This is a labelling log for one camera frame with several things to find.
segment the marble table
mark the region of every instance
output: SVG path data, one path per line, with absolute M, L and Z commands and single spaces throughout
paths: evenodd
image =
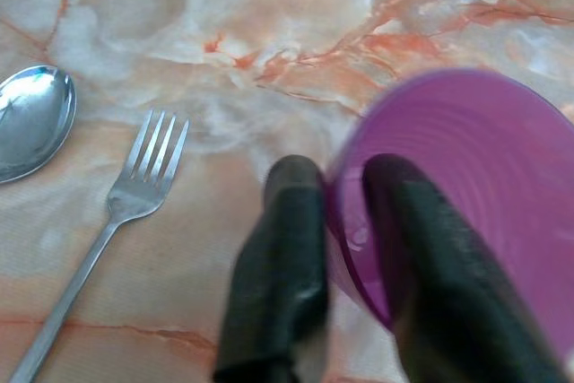
M 0 187 L 0 381 L 103 224 L 150 107 L 194 120 L 174 188 L 115 237 L 38 381 L 209 381 L 230 266 L 269 166 L 296 152 L 326 167 L 382 90 L 438 66 L 498 70 L 574 119 L 573 5 L 0 0 L 0 75 L 59 65 L 79 94 L 58 156 Z M 389 334 L 334 292 L 324 381 L 405 381 Z

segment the fork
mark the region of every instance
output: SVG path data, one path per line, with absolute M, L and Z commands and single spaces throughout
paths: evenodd
M 62 297 L 52 309 L 36 336 L 36 339 L 22 357 L 9 383 L 31 383 L 35 379 L 44 360 L 46 360 L 48 356 L 52 344 L 56 341 L 57 334 L 64 324 L 70 309 L 74 305 L 75 299 L 85 285 L 91 270 L 98 262 L 98 259 L 109 244 L 109 240 L 117 228 L 126 222 L 150 215 L 160 208 L 161 204 L 165 201 L 176 173 L 184 142 L 186 141 L 189 120 L 186 120 L 183 125 L 173 152 L 167 161 L 167 166 L 165 166 L 163 170 L 162 168 L 165 164 L 164 159 L 167 160 L 166 153 L 176 117 L 173 116 L 171 118 L 168 129 L 160 144 L 158 143 L 158 137 L 160 136 L 161 125 L 165 118 L 165 111 L 162 111 L 153 129 L 149 143 L 144 149 L 143 156 L 141 156 L 145 137 L 148 135 L 148 129 L 151 130 L 150 125 L 152 123 L 152 117 L 154 117 L 153 114 L 153 111 L 148 113 L 145 122 L 137 134 L 132 150 L 127 156 L 126 163 L 109 191 L 108 224 L 101 231 L 99 237 L 94 240 L 82 264 L 65 288 Z M 152 156 L 155 153 L 157 154 L 152 163 Z

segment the purple cup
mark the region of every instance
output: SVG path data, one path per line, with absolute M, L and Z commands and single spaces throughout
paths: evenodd
M 561 359 L 574 350 L 574 127 L 500 74 L 418 76 L 372 107 L 335 162 L 327 222 L 330 272 L 390 328 L 361 176 L 375 154 L 418 165 L 482 234 Z M 400 283 L 400 279 L 391 283 Z

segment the metal spoon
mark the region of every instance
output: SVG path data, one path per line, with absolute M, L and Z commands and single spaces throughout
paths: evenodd
M 72 78 L 54 66 L 29 67 L 0 84 L 0 183 L 29 175 L 54 156 L 75 105 Z

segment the table surface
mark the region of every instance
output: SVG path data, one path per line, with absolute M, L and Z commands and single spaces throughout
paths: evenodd
M 147 109 L 193 119 L 174 187 L 113 239 L 41 382 L 209 381 L 270 165 L 295 152 L 326 167 L 381 91 L 440 66 L 497 70 L 574 118 L 573 4 L 0 0 L 2 75 L 59 65 L 79 95 L 57 157 L 1 187 L 0 381 L 105 222 Z M 324 381 L 404 381 L 392 338 L 337 290 Z

